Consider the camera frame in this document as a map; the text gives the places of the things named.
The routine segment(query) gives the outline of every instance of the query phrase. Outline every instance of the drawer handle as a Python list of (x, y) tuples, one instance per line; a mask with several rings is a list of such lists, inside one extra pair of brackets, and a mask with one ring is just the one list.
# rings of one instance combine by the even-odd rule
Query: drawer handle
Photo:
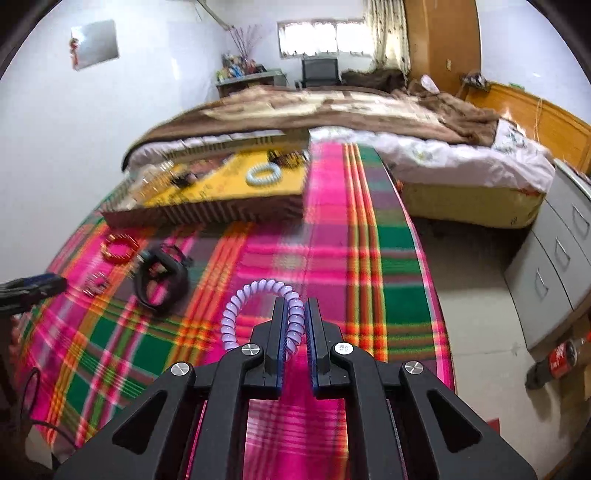
[(575, 204), (573, 204), (573, 208), (574, 211), (577, 212), (579, 214), (579, 216), (583, 219), (583, 221), (587, 224), (587, 232), (589, 231), (589, 221), (583, 216), (583, 214), (581, 213), (581, 211), (576, 207)]
[(558, 240), (558, 237), (556, 237), (556, 245), (558, 245), (560, 247), (560, 249), (562, 250), (562, 252), (565, 254), (565, 256), (567, 258), (566, 264), (568, 265), (570, 263), (570, 255), (566, 252), (566, 250), (564, 249), (564, 247), (560, 243), (560, 240)]
[(544, 283), (544, 279), (542, 278), (542, 275), (540, 275), (540, 269), (538, 268), (538, 271), (535, 273), (536, 275), (538, 275), (538, 278), (540, 279), (540, 281), (542, 282), (542, 286), (546, 289), (546, 291), (544, 292), (544, 297), (546, 296), (546, 294), (549, 291), (549, 288), (546, 286), (546, 284)]

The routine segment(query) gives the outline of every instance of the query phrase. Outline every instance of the light blue spiral bracelet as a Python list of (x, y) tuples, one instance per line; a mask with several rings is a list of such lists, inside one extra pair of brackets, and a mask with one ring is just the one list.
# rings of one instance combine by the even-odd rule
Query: light blue spiral bracelet
[[(257, 177), (259, 173), (269, 171), (270, 175)], [(281, 180), (281, 169), (274, 163), (261, 163), (252, 167), (246, 174), (246, 183), (251, 187), (262, 187), (264, 185), (273, 185)]]

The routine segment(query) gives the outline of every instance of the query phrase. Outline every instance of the white dresser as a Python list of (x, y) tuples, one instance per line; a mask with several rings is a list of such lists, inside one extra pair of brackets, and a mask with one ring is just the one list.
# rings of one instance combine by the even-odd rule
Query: white dresser
[(505, 279), (529, 350), (591, 306), (591, 186), (567, 164), (556, 161), (550, 192)]

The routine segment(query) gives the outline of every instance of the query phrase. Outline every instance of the drawer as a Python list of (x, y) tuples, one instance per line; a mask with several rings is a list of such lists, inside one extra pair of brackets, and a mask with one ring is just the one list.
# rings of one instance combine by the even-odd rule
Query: drawer
[(575, 309), (591, 288), (591, 264), (564, 222), (544, 202), (533, 227)]
[(556, 170), (546, 201), (569, 228), (591, 261), (591, 202), (566, 175)]
[(572, 312), (556, 270), (540, 242), (529, 234), (505, 279), (531, 350), (560, 326)]

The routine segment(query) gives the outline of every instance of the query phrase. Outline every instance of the curtain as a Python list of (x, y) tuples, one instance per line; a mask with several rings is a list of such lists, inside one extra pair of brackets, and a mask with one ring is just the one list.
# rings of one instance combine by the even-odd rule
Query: curtain
[(365, 21), (374, 40), (377, 68), (410, 72), (410, 52), (404, 0), (365, 0)]

